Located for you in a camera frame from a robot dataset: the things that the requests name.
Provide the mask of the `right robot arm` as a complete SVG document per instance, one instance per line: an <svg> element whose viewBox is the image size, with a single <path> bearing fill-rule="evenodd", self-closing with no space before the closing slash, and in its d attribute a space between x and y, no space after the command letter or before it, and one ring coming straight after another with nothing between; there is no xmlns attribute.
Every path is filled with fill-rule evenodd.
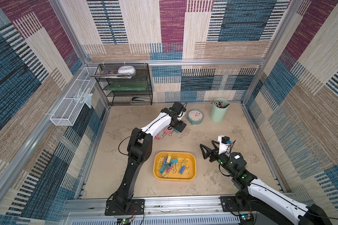
<svg viewBox="0 0 338 225"><path fill-rule="evenodd" d="M217 162L238 189L235 194L236 211L256 211L278 225L330 225L325 211L313 204L307 206L276 191L247 169L247 162L239 152L220 153L222 142L212 141L213 149L200 144L204 159Z"/></svg>

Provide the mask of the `yellow plastic storage box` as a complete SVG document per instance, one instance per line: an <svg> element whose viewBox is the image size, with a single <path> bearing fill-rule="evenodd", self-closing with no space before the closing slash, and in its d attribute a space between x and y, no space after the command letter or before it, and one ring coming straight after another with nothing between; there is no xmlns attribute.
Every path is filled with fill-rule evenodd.
<svg viewBox="0 0 338 225"><path fill-rule="evenodd" d="M178 163L173 164L173 171L168 173L168 178L159 178L161 174L156 168L156 163L161 159L163 164L164 158L168 155L171 155L171 159L177 158ZM183 174L179 174L179 170L182 166L186 166L186 170ZM153 173L154 176L160 180L191 181L196 177L196 159L194 155L188 152L160 152L155 157Z"/></svg>

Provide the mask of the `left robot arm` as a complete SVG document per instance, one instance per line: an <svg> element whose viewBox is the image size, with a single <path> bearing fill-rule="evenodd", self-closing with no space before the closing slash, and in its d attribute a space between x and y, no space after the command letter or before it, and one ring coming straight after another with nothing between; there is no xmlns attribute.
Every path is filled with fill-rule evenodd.
<svg viewBox="0 0 338 225"><path fill-rule="evenodd" d="M133 129L128 137L128 163L120 187L106 201L105 215L144 214L144 200L133 201L134 187L140 169L152 153L153 139L167 127L183 132L186 124L182 121L186 113L186 104L174 102L170 108L164 108L159 115L143 128Z"/></svg>

